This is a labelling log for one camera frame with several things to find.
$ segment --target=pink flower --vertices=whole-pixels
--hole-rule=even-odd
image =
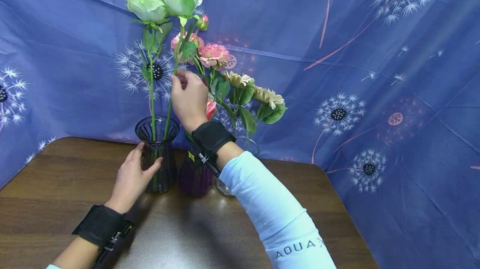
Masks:
[[[210,121],[210,119],[213,117],[213,114],[215,114],[216,110],[217,110],[217,102],[209,98],[207,100],[207,120]]]
[[[170,48],[171,48],[172,51],[175,51],[175,48],[177,47],[177,44],[178,44],[179,41],[180,41],[180,32],[170,42]],[[201,50],[205,46],[205,42],[203,41],[203,39],[200,38],[198,35],[193,34],[193,33],[190,35],[189,42],[195,43],[195,46],[198,48],[198,50]],[[184,60],[181,57],[181,55],[179,54],[178,55],[178,61],[179,61],[179,63],[186,63],[188,61],[190,64],[193,65],[192,57],[189,57],[188,59]]]
[[[197,21],[197,28],[199,30],[205,31],[208,28],[208,16],[202,16],[202,20]]]
[[[207,44],[205,47],[199,48],[198,53],[203,66],[215,67],[215,70],[220,70],[230,59],[227,48],[218,44]]]

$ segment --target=black wrist band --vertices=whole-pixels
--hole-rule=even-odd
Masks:
[[[211,161],[217,162],[217,151],[228,142],[235,142],[237,139],[229,133],[222,123],[208,121],[192,132],[193,140],[208,153]]]
[[[123,229],[124,217],[106,206],[94,205],[72,234],[78,234],[95,245],[105,247],[114,234]]]

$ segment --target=clear glass vase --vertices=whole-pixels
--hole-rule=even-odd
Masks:
[[[258,157],[260,154],[260,148],[258,144],[252,140],[248,139],[245,136],[238,136],[236,144],[245,151],[249,151],[253,154],[253,156]],[[215,186],[217,186],[217,190],[225,195],[233,197],[234,194],[231,192],[230,188],[227,187],[226,184],[223,183],[219,178],[215,178]]]
[[[162,167],[152,177],[146,192],[164,193],[170,190],[177,181],[177,164],[173,154],[173,140],[178,135],[179,124],[170,118],[167,138],[164,140],[164,131],[167,128],[167,117],[155,116],[155,129],[152,126],[152,117],[141,120],[135,127],[138,138],[145,142],[142,151],[142,170],[147,170],[159,157],[163,157]]]
[[[189,158],[188,152],[179,172],[179,187],[192,196],[203,196],[212,187],[213,174],[204,165],[196,165]]]

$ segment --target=white sleeve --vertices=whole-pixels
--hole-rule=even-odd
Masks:
[[[252,220],[275,269],[335,269],[310,216],[250,152],[231,159],[223,181]]]

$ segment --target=hand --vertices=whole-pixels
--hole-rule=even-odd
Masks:
[[[172,106],[188,133],[192,133],[207,121],[206,106],[208,89],[202,80],[187,70],[178,70],[172,75]]]
[[[105,203],[107,208],[120,214],[124,214],[132,208],[162,164],[163,158],[158,158],[148,170],[142,171],[140,156],[142,156],[143,145],[143,142],[138,144],[127,155],[117,174],[112,197]]]

